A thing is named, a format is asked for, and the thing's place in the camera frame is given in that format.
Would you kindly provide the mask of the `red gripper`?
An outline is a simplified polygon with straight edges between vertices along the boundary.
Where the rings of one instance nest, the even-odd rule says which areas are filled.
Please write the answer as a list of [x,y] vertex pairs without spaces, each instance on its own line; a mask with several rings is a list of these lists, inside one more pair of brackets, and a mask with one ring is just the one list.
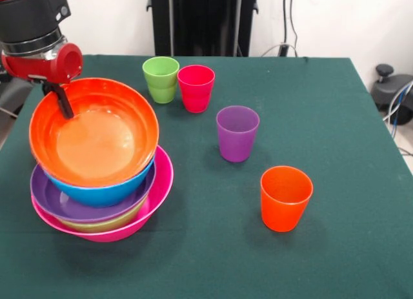
[[1,62],[6,71],[14,77],[25,80],[41,79],[43,95],[54,92],[65,119],[72,119],[74,112],[61,83],[69,83],[81,74],[83,55],[73,43],[65,43],[57,50],[52,59],[43,57],[16,57],[1,54]]

